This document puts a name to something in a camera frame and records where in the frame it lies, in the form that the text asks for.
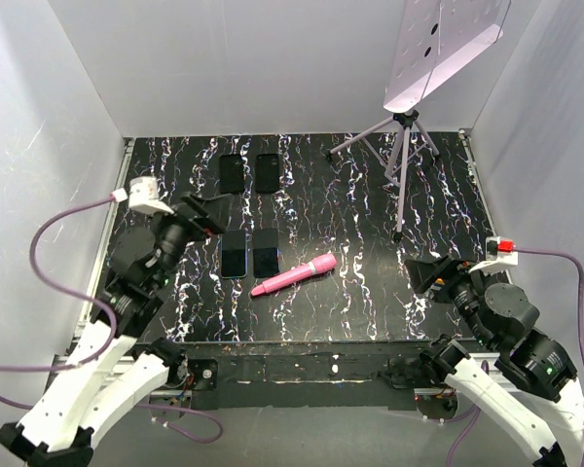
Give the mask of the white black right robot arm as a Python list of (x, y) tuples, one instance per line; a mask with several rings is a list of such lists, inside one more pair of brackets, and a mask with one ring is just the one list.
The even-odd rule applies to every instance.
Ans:
[(490, 417), (533, 466), (584, 466), (584, 386), (568, 353), (535, 326), (540, 312), (520, 287), (494, 281), (518, 264), (515, 253), (478, 264), (447, 255), (408, 259), (415, 293), (453, 305), (476, 341), (497, 353), (500, 374), (530, 397), (528, 409), (488, 375), (463, 345), (442, 338), (421, 356), (422, 378), (447, 384)]

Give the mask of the blue smartphone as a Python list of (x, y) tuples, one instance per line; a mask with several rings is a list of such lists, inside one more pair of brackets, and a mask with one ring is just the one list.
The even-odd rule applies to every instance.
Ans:
[(244, 278), (247, 273), (247, 233), (233, 230), (223, 233), (220, 245), (220, 274), (226, 279)]

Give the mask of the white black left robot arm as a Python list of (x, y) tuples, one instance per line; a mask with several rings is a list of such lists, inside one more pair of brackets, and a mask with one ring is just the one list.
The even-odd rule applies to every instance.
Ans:
[(188, 244), (225, 232), (232, 199), (186, 193), (169, 206), (154, 190), (119, 189), (81, 208), (122, 201), (149, 216), (151, 223), (120, 237), (97, 298), (47, 277), (37, 263), (40, 237), (31, 242), (29, 262), (35, 275), (49, 287), (91, 303), (95, 311), (67, 361), (51, 367), (55, 378), (40, 400), (26, 406), (20, 420), (0, 428), (0, 445), (27, 466), (89, 465), (104, 436), (139, 402), (161, 386), (180, 387), (190, 374), (180, 345), (159, 338), (123, 374), (106, 380), (170, 296)]

